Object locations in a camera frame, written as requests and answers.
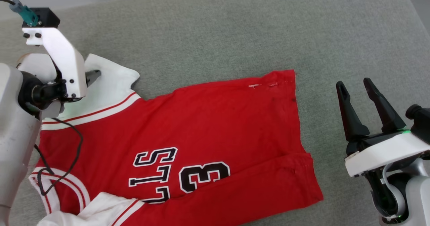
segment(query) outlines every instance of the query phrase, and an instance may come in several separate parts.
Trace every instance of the garment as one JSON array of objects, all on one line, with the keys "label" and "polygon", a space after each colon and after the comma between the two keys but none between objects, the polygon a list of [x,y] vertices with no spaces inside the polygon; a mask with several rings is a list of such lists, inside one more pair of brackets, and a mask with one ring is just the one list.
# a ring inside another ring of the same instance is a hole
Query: garment
[{"label": "garment", "polygon": [[[237,225],[322,200],[300,142],[294,71],[193,85],[145,101],[130,89],[135,71],[94,55],[86,69],[102,76],[59,117],[84,141],[74,169],[42,198],[48,214],[79,214],[91,200],[95,208],[108,205],[95,200],[106,192],[142,202],[127,218],[131,225],[141,214],[152,215],[147,225],[172,225],[165,215],[187,222],[189,210],[190,224],[218,211],[225,215],[212,225]],[[55,172],[43,172],[45,189],[68,170],[79,141],[67,125],[43,122],[40,149]],[[39,161],[29,178],[36,189],[43,167]],[[238,212],[226,211],[232,206]]]}]

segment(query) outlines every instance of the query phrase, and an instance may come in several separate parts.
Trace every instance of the cable connector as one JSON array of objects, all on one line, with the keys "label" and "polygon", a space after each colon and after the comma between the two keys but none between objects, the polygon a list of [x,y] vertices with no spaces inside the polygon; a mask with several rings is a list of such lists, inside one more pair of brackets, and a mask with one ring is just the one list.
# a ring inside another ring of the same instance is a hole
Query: cable connector
[{"label": "cable connector", "polygon": [[18,13],[29,27],[41,25],[39,22],[39,17],[32,10],[30,10],[29,7],[24,6],[19,0],[13,0],[13,2],[15,4],[9,4],[9,8],[13,12]]}]

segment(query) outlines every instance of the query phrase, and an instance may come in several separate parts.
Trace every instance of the gray tablecloth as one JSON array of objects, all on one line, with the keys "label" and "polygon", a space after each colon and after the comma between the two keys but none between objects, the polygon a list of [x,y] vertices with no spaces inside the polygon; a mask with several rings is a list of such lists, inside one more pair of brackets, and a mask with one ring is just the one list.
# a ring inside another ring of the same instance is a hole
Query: gray tablecloth
[{"label": "gray tablecloth", "polygon": [[[402,117],[411,104],[430,106],[430,38],[410,0],[115,0],[57,14],[84,56],[138,71],[135,90],[145,99],[196,83],[296,71],[302,142],[325,199],[253,226],[378,224],[366,180],[350,178],[344,166],[337,81],[374,133],[381,122],[364,77]],[[25,45],[19,19],[0,22],[0,30],[2,62],[43,51]],[[11,225],[35,225],[43,215],[24,181]]]}]

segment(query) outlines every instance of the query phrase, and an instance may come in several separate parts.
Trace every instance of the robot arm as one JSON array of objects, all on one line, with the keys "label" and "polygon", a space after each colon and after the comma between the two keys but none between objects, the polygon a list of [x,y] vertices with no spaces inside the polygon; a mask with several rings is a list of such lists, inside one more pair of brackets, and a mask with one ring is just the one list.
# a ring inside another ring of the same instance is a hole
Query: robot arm
[{"label": "robot arm", "polygon": [[411,130],[373,82],[364,79],[369,98],[382,121],[382,133],[369,135],[361,124],[342,82],[336,84],[348,141],[345,166],[351,177],[364,176],[370,184],[380,224],[430,226],[430,178],[423,160],[430,159],[430,109],[411,106]]},{"label": "robot arm", "polygon": [[14,5],[21,6],[14,8],[30,22],[23,23],[27,44],[43,45],[49,55],[30,54],[17,68],[0,63],[0,226],[9,224],[41,121],[57,117],[65,102],[82,99],[101,75],[85,73],[82,55],[57,30],[60,20],[49,8],[22,7],[19,1]]}]

